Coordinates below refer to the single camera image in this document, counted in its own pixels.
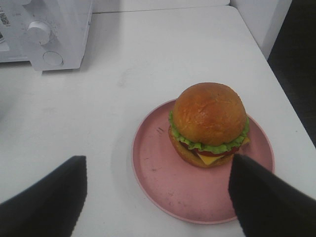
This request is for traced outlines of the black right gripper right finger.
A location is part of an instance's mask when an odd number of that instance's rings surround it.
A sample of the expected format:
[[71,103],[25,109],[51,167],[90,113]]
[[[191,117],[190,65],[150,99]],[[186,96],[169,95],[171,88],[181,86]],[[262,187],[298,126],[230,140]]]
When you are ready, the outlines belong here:
[[248,156],[234,155],[229,195],[247,237],[314,237],[315,199]]

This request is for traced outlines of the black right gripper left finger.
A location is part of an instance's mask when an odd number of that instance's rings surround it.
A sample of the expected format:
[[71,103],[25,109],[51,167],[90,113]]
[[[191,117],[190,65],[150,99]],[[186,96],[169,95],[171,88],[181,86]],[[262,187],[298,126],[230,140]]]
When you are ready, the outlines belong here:
[[85,156],[73,156],[0,205],[2,237],[70,237],[87,196]]

